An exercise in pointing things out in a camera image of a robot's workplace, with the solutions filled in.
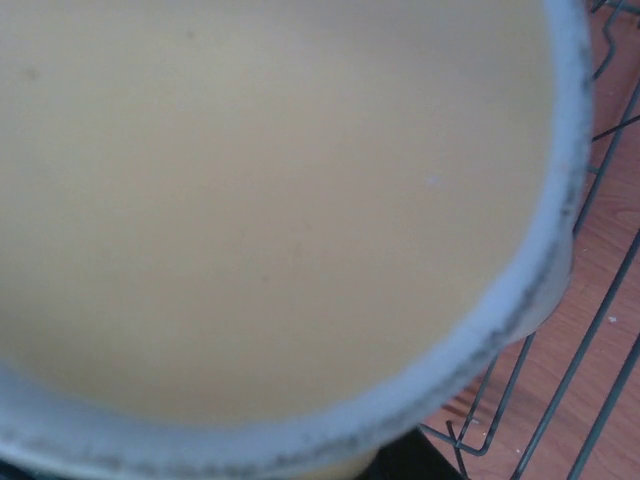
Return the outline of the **dark wire dish rack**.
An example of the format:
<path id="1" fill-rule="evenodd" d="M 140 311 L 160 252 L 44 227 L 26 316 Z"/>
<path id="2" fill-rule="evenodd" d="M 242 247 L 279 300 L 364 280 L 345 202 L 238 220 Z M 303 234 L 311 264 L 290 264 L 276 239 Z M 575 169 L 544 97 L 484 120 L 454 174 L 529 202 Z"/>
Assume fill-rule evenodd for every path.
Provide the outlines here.
<path id="1" fill-rule="evenodd" d="M 588 11 L 596 120 L 571 284 L 427 420 L 437 479 L 639 475 L 639 5 Z"/>

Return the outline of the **yellow ceramic mug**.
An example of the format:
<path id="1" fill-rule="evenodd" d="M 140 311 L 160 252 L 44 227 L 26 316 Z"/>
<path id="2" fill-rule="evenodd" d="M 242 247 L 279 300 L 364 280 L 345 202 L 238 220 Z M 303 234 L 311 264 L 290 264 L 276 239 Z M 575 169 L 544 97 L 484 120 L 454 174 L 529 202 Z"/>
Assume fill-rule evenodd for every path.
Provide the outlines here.
<path id="1" fill-rule="evenodd" d="M 580 1 L 5 1 L 1 457 L 341 479 L 560 303 Z"/>

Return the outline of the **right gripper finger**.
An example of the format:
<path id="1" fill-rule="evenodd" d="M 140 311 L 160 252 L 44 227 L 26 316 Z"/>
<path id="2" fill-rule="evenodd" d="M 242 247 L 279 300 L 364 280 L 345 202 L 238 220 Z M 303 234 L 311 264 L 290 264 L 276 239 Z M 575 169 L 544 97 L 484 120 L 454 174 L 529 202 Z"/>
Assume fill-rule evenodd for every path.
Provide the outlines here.
<path id="1" fill-rule="evenodd" d="M 463 480 L 464 477 L 420 430 L 381 448 L 364 480 Z"/>

